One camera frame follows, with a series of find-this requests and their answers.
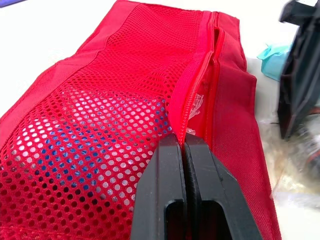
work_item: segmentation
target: red zipper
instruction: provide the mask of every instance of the red zipper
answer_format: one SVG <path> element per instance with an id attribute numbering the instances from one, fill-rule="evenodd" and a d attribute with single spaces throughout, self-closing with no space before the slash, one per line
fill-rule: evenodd
<path id="1" fill-rule="evenodd" d="M 213 147 L 214 108 L 215 108 L 218 81 L 219 81 L 219 75 L 220 75 L 220 63 L 218 59 L 219 59 L 219 55 L 221 53 L 222 46 L 224 44 L 224 39 L 225 39 L 225 31 L 223 31 L 221 28 L 215 27 L 214 31 L 219 31 L 219 35 L 215 44 L 214 54 L 212 59 L 213 60 L 213 76 L 210 84 L 208 103 L 206 106 L 205 132 L 204 132 L 204 141 L 209 145 L 211 150 Z"/>
<path id="2" fill-rule="evenodd" d="M 212 59 L 212 56 L 214 55 L 214 19 L 215 19 L 215 14 L 211 13 L 209 22 L 208 22 L 208 53 L 205 55 L 202 66 L 196 76 L 196 78 L 193 80 L 191 83 L 191 89 L 187 94 L 187 99 L 185 101 L 185 104 L 183 106 L 183 113 L 182 113 L 182 118 L 181 118 L 181 124 L 180 124 L 180 131 L 177 135 L 177 140 L 180 145 L 182 145 L 185 142 L 185 137 L 186 137 L 186 129 L 188 125 L 188 120 L 189 120 L 189 115 L 191 111 L 191 107 L 195 101 L 196 94 L 198 92 L 199 86 L 203 80 L 203 77 L 206 73 L 206 70 L 208 68 L 209 62 Z"/>
<path id="3" fill-rule="evenodd" d="M 211 84 L 208 95 L 208 104 L 206 106 L 204 133 L 205 142 L 210 146 L 210 148 L 212 148 L 213 110 L 215 105 L 217 85 L 220 73 L 220 64 L 218 61 L 218 57 L 220 55 L 225 39 L 225 32 L 221 28 L 216 27 L 218 25 L 218 17 L 218 12 L 211 13 L 210 15 L 210 20 L 208 22 L 208 53 L 206 54 L 203 60 L 202 66 L 197 74 L 197 77 L 191 84 L 191 89 L 187 95 L 188 97 L 184 104 L 183 115 L 180 124 L 180 131 L 177 136 L 180 145 L 182 145 L 185 141 L 186 128 L 189 121 L 191 107 L 193 105 L 193 102 L 195 101 L 195 97 L 198 92 L 199 86 L 203 81 L 203 77 L 206 73 L 206 70 L 208 69 L 210 61 L 213 61 L 213 75 L 212 81 L 210 81 Z M 215 31 L 219 31 L 219 36 L 217 38 L 216 44 L 214 43 Z"/>

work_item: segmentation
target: red fabric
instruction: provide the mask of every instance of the red fabric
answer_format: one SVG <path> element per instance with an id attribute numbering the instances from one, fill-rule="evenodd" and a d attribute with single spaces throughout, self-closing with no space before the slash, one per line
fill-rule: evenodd
<path id="1" fill-rule="evenodd" d="M 139 177 L 160 138 L 183 137 L 196 92 L 214 105 L 189 125 L 205 125 L 264 239 L 281 239 L 238 24 L 117 1 L 0 120 L 0 240 L 129 239 Z"/>

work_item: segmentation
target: white surface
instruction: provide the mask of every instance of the white surface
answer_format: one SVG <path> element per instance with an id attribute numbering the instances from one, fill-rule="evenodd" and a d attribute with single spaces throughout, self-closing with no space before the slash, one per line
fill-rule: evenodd
<path id="1" fill-rule="evenodd" d="M 278 22 L 286 0 L 141 0 L 183 9 L 221 11 L 240 19 L 248 71 L 258 78 L 256 113 L 272 111 L 277 84 L 255 57 L 270 43 L 290 43 L 297 27 Z M 314 4 L 316 0 L 305 0 Z M 114 0 L 27 0 L 0 8 L 0 116 L 55 62 L 71 56 L 94 31 Z M 320 213 L 277 207 L 284 240 L 318 240 Z"/>

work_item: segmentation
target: plastic wrapper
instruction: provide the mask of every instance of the plastic wrapper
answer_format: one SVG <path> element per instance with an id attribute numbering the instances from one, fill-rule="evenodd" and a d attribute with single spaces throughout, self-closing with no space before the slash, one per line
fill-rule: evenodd
<path id="1" fill-rule="evenodd" d="M 200 113 L 199 108 L 201 107 L 203 102 L 204 102 L 204 95 L 196 94 L 194 102 L 192 104 L 190 114 L 189 114 L 189 120 Z M 189 127 L 186 128 L 185 132 L 187 134 L 196 135 L 196 131 Z"/>
<path id="2" fill-rule="evenodd" d="M 277 121 L 258 122 L 271 197 L 277 205 L 320 209 L 320 114 L 315 108 L 289 141 L 281 139 Z"/>

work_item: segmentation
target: black clamp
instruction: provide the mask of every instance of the black clamp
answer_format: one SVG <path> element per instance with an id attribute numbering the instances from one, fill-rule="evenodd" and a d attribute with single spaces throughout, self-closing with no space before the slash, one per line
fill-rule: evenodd
<path id="1" fill-rule="evenodd" d="M 237 180 L 199 137 L 160 140 L 137 185 L 131 240 L 262 240 Z"/>
<path id="2" fill-rule="evenodd" d="M 281 136 L 289 139 L 316 110 L 320 95 L 320 0 L 315 6 L 288 2 L 280 22 L 299 26 L 282 71 L 277 110 Z"/>

